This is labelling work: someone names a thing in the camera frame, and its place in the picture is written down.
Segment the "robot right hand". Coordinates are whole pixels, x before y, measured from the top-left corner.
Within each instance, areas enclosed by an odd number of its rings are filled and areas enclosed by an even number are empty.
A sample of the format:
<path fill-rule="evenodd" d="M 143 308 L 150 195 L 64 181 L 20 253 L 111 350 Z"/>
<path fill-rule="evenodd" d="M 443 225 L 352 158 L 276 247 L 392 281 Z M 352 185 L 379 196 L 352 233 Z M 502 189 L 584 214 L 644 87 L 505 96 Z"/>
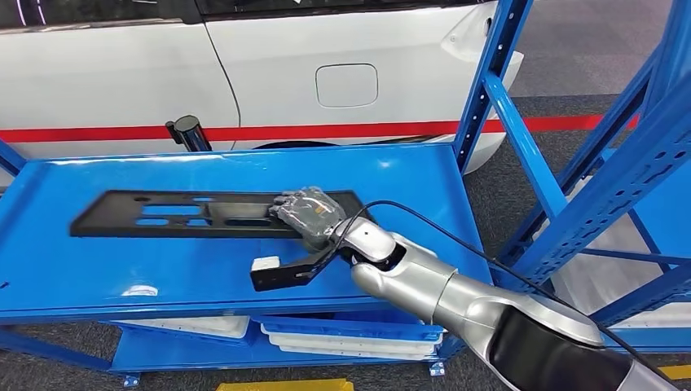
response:
<path fill-rule="evenodd" d="M 347 219 L 341 205 L 318 187 L 284 192 L 274 198 L 269 214 L 298 232 L 313 253 L 327 248 L 334 229 Z"/>

